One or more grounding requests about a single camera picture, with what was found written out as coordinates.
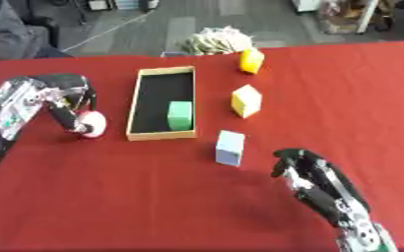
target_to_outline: cube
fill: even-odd
[[[262,94],[251,85],[246,85],[233,92],[232,108],[242,118],[260,110]]]
[[[245,136],[241,133],[223,130],[216,145],[216,162],[240,166]]]
[[[249,48],[240,55],[240,70],[249,74],[257,74],[265,60],[265,54],[256,48]]]
[[[191,128],[193,117],[190,101],[172,101],[168,107],[168,126],[172,131],[183,131]]]

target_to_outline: yellow cube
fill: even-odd
[[[240,70],[250,74],[257,74],[265,59],[265,54],[256,48],[249,48],[240,56]]]
[[[233,92],[232,108],[242,118],[260,110],[262,94],[251,85],[246,85]]]

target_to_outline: white box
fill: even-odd
[[[245,136],[241,133],[222,130],[216,145],[216,162],[240,166]]]
[[[318,10],[320,0],[292,0],[298,12],[312,12]]]

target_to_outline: green cube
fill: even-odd
[[[190,101],[172,101],[168,107],[168,126],[172,131],[189,130],[193,117]]]

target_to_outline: light blue cube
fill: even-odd
[[[244,140],[241,133],[222,130],[216,145],[216,162],[240,166]]]

